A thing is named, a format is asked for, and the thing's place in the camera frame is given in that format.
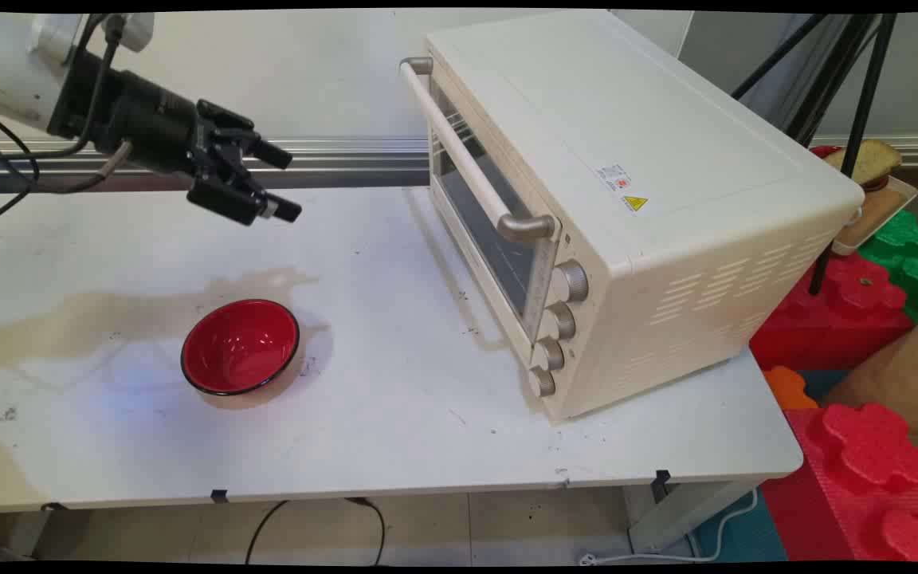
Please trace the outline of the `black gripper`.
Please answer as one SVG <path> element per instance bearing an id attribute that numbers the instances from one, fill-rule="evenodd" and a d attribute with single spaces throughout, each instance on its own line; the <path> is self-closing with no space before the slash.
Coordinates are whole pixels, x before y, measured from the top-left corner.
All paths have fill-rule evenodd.
<path id="1" fill-rule="evenodd" d="M 243 226 L 256 218 L 295 222 L 301 204 L 282 199 L 259 184 L 243 155 L 285 170 L 292 154 L 265 140 L 248 117 L 208 100 L 190 102 L 130 70 L 106 70 L 96 85 L 103 59 L 81 54 L 67 70 L 49 120 L 49 135 L 80 138 L 101 154 L 130 142 L 130 160 L 153 173 L 192 177 L 186 199 Z"/>

